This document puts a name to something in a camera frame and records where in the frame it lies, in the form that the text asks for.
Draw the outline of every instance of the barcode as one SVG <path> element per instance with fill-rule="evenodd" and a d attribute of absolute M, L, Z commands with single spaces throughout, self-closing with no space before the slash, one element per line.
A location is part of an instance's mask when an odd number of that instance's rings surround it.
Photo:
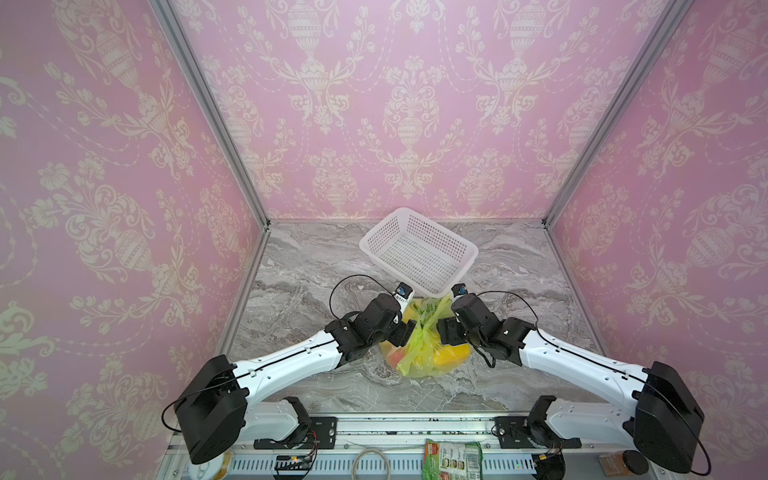
<path fill-rule="evenodd" d="M 472 472 L 473 470 L 475 472 L 480 470 L 480 458 L 477 452 L 467 450 L 467 472 Z"/>

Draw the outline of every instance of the green food package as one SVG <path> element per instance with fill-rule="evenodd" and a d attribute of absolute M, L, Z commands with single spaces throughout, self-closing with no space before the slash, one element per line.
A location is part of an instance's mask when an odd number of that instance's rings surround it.
<path fill-rule="evenodd" d="M 427 440 L 422 480 L 482 480 L 480 444 Z"/>

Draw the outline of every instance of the white plastic basket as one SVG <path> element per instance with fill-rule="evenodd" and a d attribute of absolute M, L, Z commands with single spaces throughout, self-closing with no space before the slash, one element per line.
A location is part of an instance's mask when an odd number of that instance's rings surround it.
<path fill-rule="evenodd" d="M 477 246 L 410 208 L 387 215 L 360 240 L 360 249 L 421 296 L 447 294 L 475 262 Z"/>

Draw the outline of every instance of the robotic arm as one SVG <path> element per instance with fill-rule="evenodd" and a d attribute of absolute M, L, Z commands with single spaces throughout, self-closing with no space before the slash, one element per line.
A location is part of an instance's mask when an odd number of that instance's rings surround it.
<path fill-rule="evenodd" d="M 579 438 L 635 447 L 673 472 L 690 471 L 704 415 L 677 372 L 660 362 L 647 369 L 569 345 L 516 318 L 499 320 L 463 284 L 453 287 L 454 318 L 438 324 L 443 344 L 470 343 L 498 360 L 549 372 L 609 401 L 573 403 L 542 396 L 526 427 L 545 447 Z M 230 364 L 218 356 L 174 403 L 190 453 L 198 465 L 235 442 L 272 439 L 301 443 L 310 418 L 298 399 L 263 402 L 270 395 L 320 372 L 362 358 L 371 346 L 390 341 L 404 346 L 414 323 L 402 322 L 412 289 L 400 283 L 380 294 L 362 312 L 333 320 L 294 346 Z"/>

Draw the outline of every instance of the pink wall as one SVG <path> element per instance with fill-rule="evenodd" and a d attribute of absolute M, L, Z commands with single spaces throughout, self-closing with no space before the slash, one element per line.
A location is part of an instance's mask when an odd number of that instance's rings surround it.
<path fill-rule="evenodd" d="M 768 467 L 767 70 L 768 3 L 695 2 L 555 226 L 611 353 L 685 378 L 714 478 Z"/>
<path fill-rule="evenodd" d="M 541 217 L 666 0 L 174 0 L 271 218 Z"/>
<path fill-rule="evenodd" d="M 0 478 L 154 478 L 256 241 L 146 2 L 0 15 Z"/>

